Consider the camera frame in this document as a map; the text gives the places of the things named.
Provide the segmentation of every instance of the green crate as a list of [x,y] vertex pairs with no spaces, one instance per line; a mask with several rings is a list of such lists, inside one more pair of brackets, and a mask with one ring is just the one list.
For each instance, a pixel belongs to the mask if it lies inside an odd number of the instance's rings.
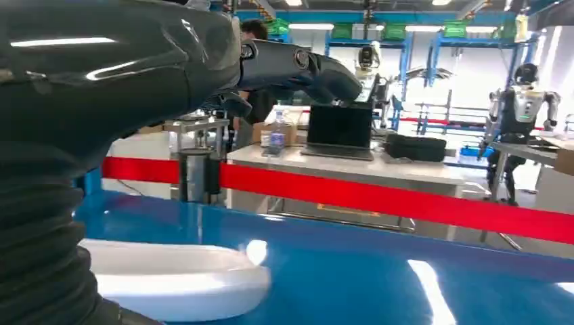
[[516,20],[508,19],[500,29],[500,39],[512,39],[516,37]]
[[335,24],[331,37],[334,39],[352,39],[353,24]]
[[265,23],[267,32],[271,35],[285,35],[289,33],[289,22],[277,18]]
[[382,39],[402,41],[407,37],[406,24],[386,23],[381,32]]
[[445,37],[466,37],[466,26],[468,26],[468,20],[446,20],[445,21]]

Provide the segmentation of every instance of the humanoid robot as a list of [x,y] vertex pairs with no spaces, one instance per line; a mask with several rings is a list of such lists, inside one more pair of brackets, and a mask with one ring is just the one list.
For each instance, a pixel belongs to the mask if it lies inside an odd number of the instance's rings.
[[357,101],[366,102],[370,100],[372,108],[381,109],[381,128],[385,128],[385,116],[387,110],[387,80],[380,75],[380,47],[378,42],[374,41],[371,45],[363,46],[358,53],[355,76],[363,86],[363,92],[357,98]]
[[110,144],[239,89],[353,100],[360,84],[301,47],[241,44],[237,20],[140,0],[0,1],[0,324],[159,324],[102,299],[72,180]]
[[[548,103],[548,117],[544,129],[549,131],[556,126],[556,114],[560,96],[557,93],[544,91],[537,86],[538,67],[534,64],[523,64],[514,74],[515,85],[505,91],[490,93],[491,107],[487,117],[485,139],[481,144],[479,159],[486,147],[497,137],[500,142],[509,144],[526,144],[530,132],[534,130],[536,116],[543,103]],[[487,180],[492,192],[494,178],[498,168],[500,153],[495,151],[488,157]],[[523,165],[526,159],[510,156],[504,167],[504,180],[508,190],[510,205],[516,204],[514,188],[514,170]]]

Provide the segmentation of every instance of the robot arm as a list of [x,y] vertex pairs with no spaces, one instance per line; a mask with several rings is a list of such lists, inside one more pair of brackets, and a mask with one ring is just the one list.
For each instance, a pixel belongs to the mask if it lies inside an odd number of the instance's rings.
[[544,129],[551,131],[556,127],[558,116],[558,105],[560,104],[560,95],[553,91],[546,93],[544,100],[548,103],[548,117],[544,121]]
[[114,140],[214,96],[277,87],[325,102],[354,100],[361,89],[336,60],[296,45],[242,45],[236,18],[174,3],[0,1],[0,16],[9,125],[0,138],[69,154],[74,176],[98,166]]
[[2,324],[159,324],[103,301],[76,247],[83,228],[71,211],[82,194],[71,181],[114,140],[239,89],[359,95],[335,60],[250,44],[237,20],[173,3],[0,1],[0,234],[5,286],[17,288],[3,296]]
[[506,92],[497,90],[495,93],[490,93],[490,109],[486,119],[486,131],[484,142],[490,144],[496,138],[498,126],[500,124],[499,116],[504,105],[504,96]]

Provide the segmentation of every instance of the white table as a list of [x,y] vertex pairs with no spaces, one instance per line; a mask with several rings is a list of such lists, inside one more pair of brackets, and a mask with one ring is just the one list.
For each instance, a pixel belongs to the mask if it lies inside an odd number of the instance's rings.
[[[461,185],[464,184],[462,176],[456,169],[447,167],[442,163],[388,162],[393,159],[385,156],[383,153],[377,152],[374,152],[375,159],[373,161],[304,156],[301,154],[301,149],[301,147],[287,148],[281,157],[267,158],[261,155],[261,147],[253,145],[228,154],[227,161],[235,165],[356,181],[359,183],[394,188],[405,188],[419,192],[456,197],[460,196]],[[272,201],[269,199],[269,197],[260,194],[228,190],[227,207],[256,213],[268,213],[272,205]],[[311,207],[313,209],[317,208],[316,204],[301,201],[287,202],[290,207],[297,209],[302,208],[303,205],[306,205],[307,211]],[[329,208],[324,209],[324,211],[333,212],[335,210]],[[389,218],[397,220],[397,217],[394,216],[382,216],[365,213],[363,211],[339,210],[338,212],[342,214],[346,213],[347,217],[349,217],[347,219],[356,221],[353,223],[372,224],[382,219],[388,222]],[[434,223],[432,227],[425,227],[425,222],[417,221],[416,233],[425,236],[452,239],[454,237],[454,227],[438,225],[436,223]]]
[[559,148],[574,147],[574,139],[562,140],[556,137],[546,137],[546,136],[541,136],[541,138],[544,141],[550,142],[551,144]]

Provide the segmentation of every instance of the water bottle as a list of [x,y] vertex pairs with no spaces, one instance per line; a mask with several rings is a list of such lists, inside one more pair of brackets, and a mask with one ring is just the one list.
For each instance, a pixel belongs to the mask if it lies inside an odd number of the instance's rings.
[[271,136],[269,140],[269,146],[265,151],[266,156],[278,157],[281,155],[281,151],[285,148],[285,120],[283,119],[283,111],[275,111],[275,123],[273,124],[273,130],[271,131]]

